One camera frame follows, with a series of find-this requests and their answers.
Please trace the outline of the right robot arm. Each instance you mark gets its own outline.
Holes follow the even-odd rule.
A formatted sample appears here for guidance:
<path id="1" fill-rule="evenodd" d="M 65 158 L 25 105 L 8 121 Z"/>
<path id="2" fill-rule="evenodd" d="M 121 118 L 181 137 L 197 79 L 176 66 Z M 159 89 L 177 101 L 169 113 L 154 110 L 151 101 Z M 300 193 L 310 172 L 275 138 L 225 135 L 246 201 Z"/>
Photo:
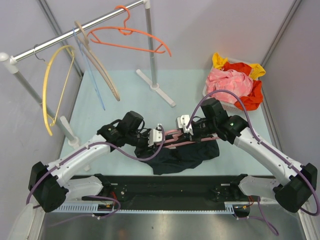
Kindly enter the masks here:
<path id="1" fill-rule="evenodd" d="M 320 200 L 316 194 L 318 170 L 314 165 L 303 165 L 285 155 L 257 134 L 248 117 L 229 116 L 215 98 L 203 98 L 196 107 L 204 114 L 200 120 L 194 122 L 193 115 L 182 115 L 177 119 L 185 134 L 194 140 L 215 134 L 247 152 L 274 176 L 271 180 L 244 175 L 230 188 L 235 200 L 242 201 L 247 196 L 263 197 L 277 201 L 289 212 L 301 210 L 306 213 L 303 205 L 314 197 L 316 211 L 313 216 L 320 214 Z"/>

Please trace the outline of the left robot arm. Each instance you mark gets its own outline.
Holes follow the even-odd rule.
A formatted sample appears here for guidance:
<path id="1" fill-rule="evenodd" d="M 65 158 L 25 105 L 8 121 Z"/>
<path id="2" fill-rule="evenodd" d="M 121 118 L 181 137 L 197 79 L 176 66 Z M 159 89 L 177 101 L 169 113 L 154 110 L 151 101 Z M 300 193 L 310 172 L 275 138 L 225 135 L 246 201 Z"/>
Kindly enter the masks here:
<path id="1" fill-rule="evenodd" d="M 139 126 L 143 125 L 143 117 L 134 111 L 129 111 L 123 119 L 102 126 L 90 140 L 66 157 L 48 164 L 36 163 L 31 169 L 26 203 L 29 204 L 31 198 L 35 198 L 39 206 L 46 213 L 50 213 L 65 201 L 94 196 L 100 200 L 107 199 L 111 188 L 97 176 L 83 179 L 73 177 L 97 158 L 114 150 L 133 160 L 142 160 L 124 152 L 121 149 L 124 145 L 154 149 L 156 144 L 159 144 L 156 152 L 143 161 L 153 159 L 164 145 L 165 131 L 163 126 L 158 124 L 156 128 L 141 132 Z"/>

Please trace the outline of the dark navy shorts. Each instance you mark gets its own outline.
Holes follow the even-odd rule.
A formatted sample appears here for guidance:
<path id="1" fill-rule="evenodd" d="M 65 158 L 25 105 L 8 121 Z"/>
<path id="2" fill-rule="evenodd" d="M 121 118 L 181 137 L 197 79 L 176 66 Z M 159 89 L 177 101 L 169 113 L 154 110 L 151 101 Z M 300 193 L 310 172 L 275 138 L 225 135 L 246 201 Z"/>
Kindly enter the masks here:
<path id="1" fill-rule="evenodd" d="M 175 148 L 162 147 L 159 153 L 145 163 L 154 175 L 175 174 L 187 169 L 194 169 L 203 161 L 220 156 L 216 140 L 196 142 Z"/>

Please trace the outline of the pink hanger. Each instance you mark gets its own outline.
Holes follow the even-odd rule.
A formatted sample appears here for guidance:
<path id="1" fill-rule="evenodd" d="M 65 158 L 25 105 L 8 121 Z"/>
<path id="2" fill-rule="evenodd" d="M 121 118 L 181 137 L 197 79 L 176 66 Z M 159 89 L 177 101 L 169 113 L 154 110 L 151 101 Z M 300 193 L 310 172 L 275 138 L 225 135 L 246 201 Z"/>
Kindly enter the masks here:
<path id="1" fill-rule="evenodd" d="M 201 143 L 204 141 L 185 141 L 185 134 L 180 129 L 165 131 L 165 140 L 163 148 L 174 149 L 180 146 Z"/>

